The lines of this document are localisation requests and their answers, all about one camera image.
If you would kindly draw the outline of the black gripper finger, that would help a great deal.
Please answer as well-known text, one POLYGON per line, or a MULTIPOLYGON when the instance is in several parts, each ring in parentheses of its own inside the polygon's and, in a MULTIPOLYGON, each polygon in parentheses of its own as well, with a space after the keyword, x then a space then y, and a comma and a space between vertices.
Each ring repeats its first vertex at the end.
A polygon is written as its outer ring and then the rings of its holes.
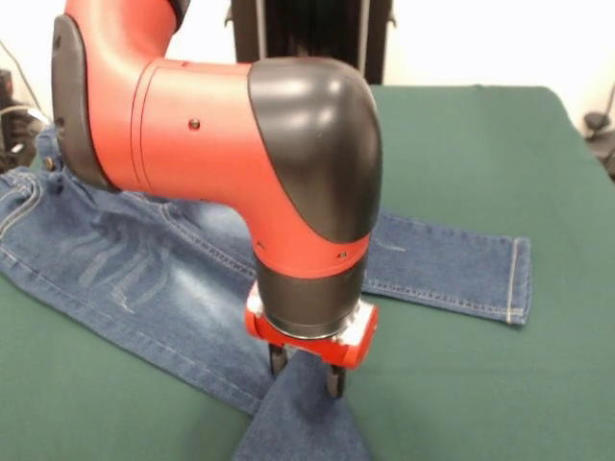
POLYGON ((268 344, 269 366, 271 374, 279 374, 288 362, 288 353, 285 345, 268 344))
POLYGON ((345 390, 346 369, 337 365, 331 365, 327 371, 326 387, 328 394, 333 399, 343 396, 345 390))

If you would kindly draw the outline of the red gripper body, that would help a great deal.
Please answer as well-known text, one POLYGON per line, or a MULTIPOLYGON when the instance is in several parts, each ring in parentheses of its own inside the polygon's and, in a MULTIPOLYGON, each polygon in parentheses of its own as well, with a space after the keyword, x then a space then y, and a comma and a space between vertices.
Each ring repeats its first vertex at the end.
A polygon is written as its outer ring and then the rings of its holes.
POLYGON ((246 302, 244 322, 248 333, 267 344, 285 345, 319 356, 325 363, 355 369, 369 351, 378 325, 378 309, 363 300, 357 302, 348 320, 328 336, 293 337, 276 328, 266 317, 258 287, 253 285, 246 302))

